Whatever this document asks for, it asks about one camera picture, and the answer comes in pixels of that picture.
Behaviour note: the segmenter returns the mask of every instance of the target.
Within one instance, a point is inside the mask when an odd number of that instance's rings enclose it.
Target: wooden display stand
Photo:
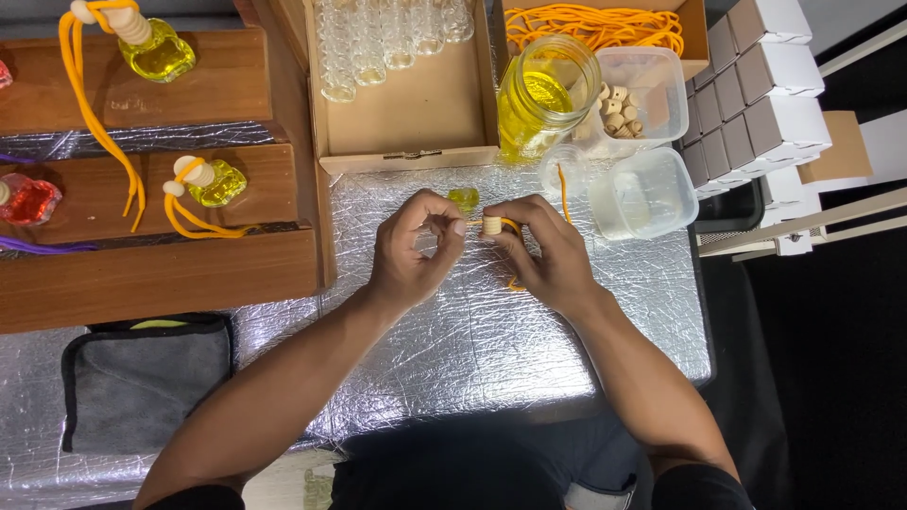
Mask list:
[[[200,218],[227,227],[289,222],[296,230],[0,260],[0,334],[304,298],[333,283],[328,181],[312,150],[307,77],[270,11],[256,18],[261,22],[244,30],[180,33],[198,63],[166,85],[134,74],[115,37],[86,36],[85,87],[108,128],[257,121],[277,144],[130,155],[148,198],[135,234],[135,206],[122,217],[128,177],[113,158],[0,166],[0,174],[46,179],[64,194],[46,224],[0,222],[0,233],[37,243],[109,244],[172,232],[161,185],[187,153],[228,161],[249,179],[234,202],[216,210],[184,196],[180,203]],[[16,79],[0,93],[0,135],[85,129],[59,42],[0,42],[0,59]]]

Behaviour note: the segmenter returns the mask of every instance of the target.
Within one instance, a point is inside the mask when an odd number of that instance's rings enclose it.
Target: glass jar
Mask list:
[[[601,69],[588,46],[545,35],[511,60],[498,91],[501,157],[537,160],[578,124],[598,99]]]

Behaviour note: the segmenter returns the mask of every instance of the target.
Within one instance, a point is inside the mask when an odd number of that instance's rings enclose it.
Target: yellow cord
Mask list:
[[[564,172],[561,170],[560,163],[558,163],[558,177],[561,179],[561,204],[563,205],[563,208],[564,208],[564,219],[567,220],[567,222],[570,225],[572,225],[573,220],[570,217],[570,213],[567,212],[567,181],[564,179]],[[513,231],[516,232],[516,237],[520,238],[520,241],[522,241],[523,243],[526,242],[522,238],[522,229],[520,228],[520,225],[517,225],[515,221],[509,220],[507,218],[501,218],[501,223],[510,225],[511,228],[513,228]],[[481,225],[482,220],[467,221],[466,224],[467,225]],[[526,288],[523,287],[522,285],[516,285],[516,278],[517,278],[517,275],[513,275],[510,278],[510,281],[507,282],[507,288],[510,290],[516,290],[518,292],[521,290],[526,290]]]
[[[178,182],[179,184],[182,184],[182,180],[185,179],[187,175],[189,175],[189,172],[191,172],[192,170],[195,169],[195,167],[199,166],[200,164],[202,164],[204,162],[205,162],[205,160],[203,160],[201,158],[195,158],[194,160],[192,160],[191,163],[186,165],[186,168],[182,169],[182,172],[180,172],[176,176],[174,181]],[[199,227],[200,229],[211,230],[211,231],[210,232],[190,232],[190,231],[186,230],[185,228],[183,228],[182,225],[180,225],[180,222],[177,221],[176,215],[173,213],[174,208],[180,214],[182,214],[183,218],[189,220],[196,227]],[[173,228],[180,234],[182,234],[190,239],[238,239],[238,238],[241,238],[242,236],[246,235],[246,233],[249,230],[261,228],[260,225],[248,225],[248,226],[242,227],[240,229],[230,230],[230,229],[222,229],[221,227],[218,227],[217,225],[211,225],[202,220],[199,220],[198,217],[196,217],[194,214],[192,214],[191,212],[187,211],[184,207],[182,207],[180,205],[180,202],[176,200],[176,195],[174,195],[173,193],[167,193],[164,196],[164,212],[167,213],[167,218],[170,219],[171,225],[173,225]]]
[[[92,15],[94,15],[94,19],[98,20],[98,25],[100,25],[102,30],[107,34],[115,34],[115,32],[107,24],[107,17],[101,13],[100,9],[130,7],[136,11],[139,10],[139,5],[132,0],[88,2],[87,7]],[[85,125],[88,127],[88,130],[92,132],[94,138],[97,139],[98,143],[100,143],[107,152],[122,163],[122,166],[126,169],[126,173],[129,174],[129,199],[126,201],[126,208],[122,212],[124,217],[129,214],[129,209],[132,207],[132,199],[136,194],[139,195],[139,214],[135,217],[135,222],[132,224],[132,231],[135,232],[136,229],[139,228],[139,221],[141,221],[141,216],[145,212],[145,187],[141,183],[138,172],[132,168],[132,163],[129,161],[129,158],[126,157],[126,154],[124,154],[120,147],[117,146],[116,142],[113,141],[113,138],[111,138],[104,130],[101,121],[99,121],[94,115],[94,112],[92,112],[92,107],[88,104],[88,98],[85,97],[82,58],[82,25],[83,23],[75,17],[72,11],[67,12],[60,18],[59,34],[60,49],[63,52],[63,66],[66,68],[66,75],[69,76],[69,82],[73,86],[75,99],[79,103],[79,109],[82,111],[82,117],[85,120]],[[71,29],[73,31],[72,46],[70,46],[69,41]]]
[[[592,50],[611,46],[660,46],[683,54],[680,16],[669,11],[641,9],[596,9],[585,5],[551,4],[532,9],[504,11],[507,40],[520,50],[539,37],[571,35]],[[514,23],[521,18],[523,25]]]

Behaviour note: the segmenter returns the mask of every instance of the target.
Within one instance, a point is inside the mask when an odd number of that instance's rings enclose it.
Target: person's right hand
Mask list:
[[[484,214],[529,225],[532,236],[541,246],[540,258],[531,256],[522,241],[506,226],[500,234],[482,234],[481,237],[494,240],[504,248],[526,289],[567,320],[577,319],[602,295],[608,294],[592,277],[582,234],[541,196],[501,202],[486,207]]]

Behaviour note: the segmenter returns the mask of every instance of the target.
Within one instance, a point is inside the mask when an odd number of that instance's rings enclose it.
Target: microfiber cloth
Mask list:
[[[180,314],[103,325],[63,352],[66,428],[77,454],[159,452],[189,413],[230,376],[223,318]]]

